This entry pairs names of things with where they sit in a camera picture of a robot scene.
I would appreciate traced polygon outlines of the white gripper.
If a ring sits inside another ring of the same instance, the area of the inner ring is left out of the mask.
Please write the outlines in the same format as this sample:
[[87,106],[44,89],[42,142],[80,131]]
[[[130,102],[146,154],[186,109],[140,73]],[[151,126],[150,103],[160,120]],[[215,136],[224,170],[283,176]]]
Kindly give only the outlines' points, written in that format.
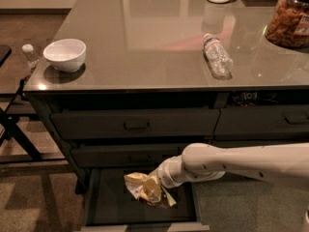
[[[181,156],[166,159],[155,171],[158,180],[168,189],[179,187],[185,182],[185,169]],[[142,185],[141,197],[148,202],[161,201],[161,187],[155,177],[147,178]]]

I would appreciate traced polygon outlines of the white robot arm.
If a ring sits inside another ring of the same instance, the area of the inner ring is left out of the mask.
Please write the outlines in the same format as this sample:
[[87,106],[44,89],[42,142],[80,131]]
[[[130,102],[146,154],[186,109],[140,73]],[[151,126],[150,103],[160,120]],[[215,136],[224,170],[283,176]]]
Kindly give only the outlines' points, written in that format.
[[185,182],[216,180],[232,173],[267,183],[309,190],[309,146],[306,143],[219,148],[204,143],[186,146],[150,173],[168,189]]

